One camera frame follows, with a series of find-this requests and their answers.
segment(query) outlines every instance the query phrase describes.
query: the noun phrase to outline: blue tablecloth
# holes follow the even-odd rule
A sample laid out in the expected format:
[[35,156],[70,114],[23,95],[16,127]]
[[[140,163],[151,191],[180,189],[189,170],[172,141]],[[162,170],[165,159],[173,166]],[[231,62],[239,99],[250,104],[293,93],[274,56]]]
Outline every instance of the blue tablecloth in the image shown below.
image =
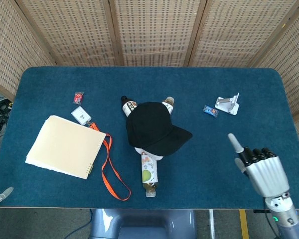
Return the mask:
[[[113,137],[111,158],[133,194],[113,198],[103,184],[102,147],[87,180],[26,164],[25,158],[50,115],[76,121],[74,93],[99,129]],[[217,97],[240,93],[238,114],[203,112]],[[129,146],[120,97],[138,103],[175,98],[174,125],[193,133],[175,154],[157,163],[159,187],[146,198],[141,158]],[[11,111],[0,151],[0,192],[14,187],[1,206],[67,208],[207,209],[262,207],[262,198],[237,169],[227,138],[234,133],[251,148],[268,147],[281,158],[299,208],[299,140],[284,87],[273,69],[169,67],[33,67],[27,69]],[[106,174],[119,195],[127,195],[110,167]]]

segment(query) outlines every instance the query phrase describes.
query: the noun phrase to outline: lanyard strap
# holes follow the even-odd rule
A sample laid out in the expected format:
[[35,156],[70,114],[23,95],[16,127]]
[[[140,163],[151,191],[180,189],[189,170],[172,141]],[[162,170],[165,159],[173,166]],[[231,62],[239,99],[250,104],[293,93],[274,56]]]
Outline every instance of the lanyard strap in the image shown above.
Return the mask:
[[[89,125],[89,128],[99,131],[99,129],[97,128],[97,126],[96,126],[95,123],[91,123],[91,124]],[[111,162],[111,159],[110,159],[110,149],[111,149],[111,146],[112,146],[112,137],[111,137],[108,133],[106,134],[106,137],[109,137],[109,142],[107,143],[105,139],[104,139],[104,141],[103,141],[103,145],[104,145],[105,148],[106,148],[107,157],[106,157],[106,160],[105,160],[104,164],[102,165],[102,179],[103,179],[103,182],[104,182],[106,188],[108,189],[108,191],[110,192],[110,194],[111,194],[113,197],[115,197],[116,199],[118,199],[118,200],[120,200],[120,201],[127,201],[127,200],[130,198],[132,192],[131,192],[131,190],[128,188],[128,186],[126,186],[126,184],[123,182],[123,180],[121,179],[119,173],[115,170],[115,168],[114,168],[114,166],[113,166],[113,164],[112,164],[112,162]],[[120,180],[120,182],[121,182],[121,183],[127,188],[127,190],[129,191],[129,195],[128,195],[126,198],[124,198],[124,199],[120,198],[120,197],[114,192],[112,186],[110,185],[109,181],[108,181],[107,178],[105,177],[105,174],[104,174],[103,170],[104,170],[104,168],[105,168],[105,166],[106,166],[106,164],[107,164],[108,162],[110,163],[110,166],[111,166],[113,172],[115,173],[116,177]]]

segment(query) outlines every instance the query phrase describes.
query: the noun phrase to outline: yellow floor line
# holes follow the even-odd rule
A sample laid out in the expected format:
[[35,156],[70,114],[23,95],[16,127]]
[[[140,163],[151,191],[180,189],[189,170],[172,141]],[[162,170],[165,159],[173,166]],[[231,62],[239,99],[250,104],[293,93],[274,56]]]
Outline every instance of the yellow floor line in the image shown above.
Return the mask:
[[246,210],[239,209],[239,216],[240,216],[241,234],[243,236],[243,239],[249,239]]

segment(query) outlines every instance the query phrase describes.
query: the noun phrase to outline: gray floor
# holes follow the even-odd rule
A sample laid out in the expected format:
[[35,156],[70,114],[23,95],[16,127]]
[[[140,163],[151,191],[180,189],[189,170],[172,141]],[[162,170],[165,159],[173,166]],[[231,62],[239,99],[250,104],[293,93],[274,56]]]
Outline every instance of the gray floor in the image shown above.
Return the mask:
[[[238,210],[214,210],[214,218],[217,239],[242,238]],[[88,209],[0,208],[0,239],[63,239],[89,219]],[[198,239],[210,239],[208,210],[197,210],[196,221]],[[251,239],[275,237],[263,214],[254,214],[248,210],[247,221]],[[69,238],[87,239],[89,232],[90,225]]]

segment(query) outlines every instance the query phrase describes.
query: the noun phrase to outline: bottle label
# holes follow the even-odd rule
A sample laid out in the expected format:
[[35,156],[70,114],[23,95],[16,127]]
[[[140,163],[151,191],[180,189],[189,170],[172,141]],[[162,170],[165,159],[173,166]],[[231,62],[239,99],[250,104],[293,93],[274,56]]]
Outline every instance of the bottle label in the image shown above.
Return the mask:
[[142,155],[142,182],[157,183],[157,163],[148,155]]
[[137,104],[135,101],[129,101],[123,105],[122,109],[125,115],[129,116],[129,114],[136,108],[136,106]]
[[169,103],[166,103],[166,102],[162,102],[162,104],[166,106],[166,108],[168,109],[169,114],[171,114],[171,112],[173,111],[174,107],[171,106]]

